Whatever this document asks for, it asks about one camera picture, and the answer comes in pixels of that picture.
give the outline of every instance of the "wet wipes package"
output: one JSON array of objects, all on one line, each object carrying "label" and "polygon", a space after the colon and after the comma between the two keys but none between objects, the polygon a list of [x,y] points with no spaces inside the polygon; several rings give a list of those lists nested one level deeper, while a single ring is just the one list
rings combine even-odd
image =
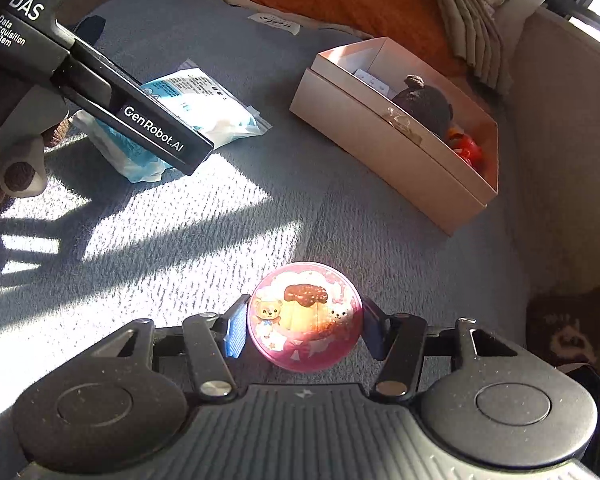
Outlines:
[{"label": "wet wipes package", "polygon": [[[143,84],[141,88],[182,122],[211,140],[215,149],[241,137],[262,135],[271,127],[255,108],[244,107],[191,60],[184,62],[177,72]],[[127,108],[123,112],[140,128],[147,128],[174,150],[181,148],[169,132],[147,124],[141,114],[131,106]],[[131,182],[156,182],[164,170],[171,167],[84,110],[73,116],[73,122]]]}]

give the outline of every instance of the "pink box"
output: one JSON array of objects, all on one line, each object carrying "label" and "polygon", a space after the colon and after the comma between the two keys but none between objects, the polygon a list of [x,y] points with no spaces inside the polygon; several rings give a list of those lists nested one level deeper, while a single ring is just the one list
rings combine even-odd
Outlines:
[{"label": "pink box", "polygon": [[[454,109],[454,122],[484,153],[482,176],[442,140],[387,97],[356,78],[361,68],[391,87],[408,75],[438,88]],[[389,108],[407,116],[397,130]],[[389,38],[321,52],[304,72],[290,110],[382,177],[445,233],[451,235],[498,193],[498,127],[443,75]]]}]

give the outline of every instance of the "plush toy ear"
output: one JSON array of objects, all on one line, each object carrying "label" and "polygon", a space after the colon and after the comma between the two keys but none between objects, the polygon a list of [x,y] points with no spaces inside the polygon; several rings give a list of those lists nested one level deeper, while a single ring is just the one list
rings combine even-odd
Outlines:
[{"label": "plush toy ear", "polygon": [[424,88],[424,79],[419,75],[408,75],[404,82],[407,84],[409,90]]}]

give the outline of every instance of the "beige curtain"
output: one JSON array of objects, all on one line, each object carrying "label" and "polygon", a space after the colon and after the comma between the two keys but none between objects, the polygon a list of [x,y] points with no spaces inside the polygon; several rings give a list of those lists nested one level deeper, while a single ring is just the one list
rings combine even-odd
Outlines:
[{"label": "beige curtain", "polygon": [[509,60],[525,20],[545,0],[438,0],[446,34],[456,56],[485,85],[506,94]]}]

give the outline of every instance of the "round container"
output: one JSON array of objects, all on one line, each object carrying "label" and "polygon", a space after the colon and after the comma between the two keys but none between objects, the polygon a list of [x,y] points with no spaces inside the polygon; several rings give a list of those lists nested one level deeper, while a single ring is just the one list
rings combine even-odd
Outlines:
[{"label": "round container", "polygon": [[248,327],[273,364],[315,372],[340,361],[362,333],[362,301],[341,272],[297,262],[268,274],[253,291]]}]

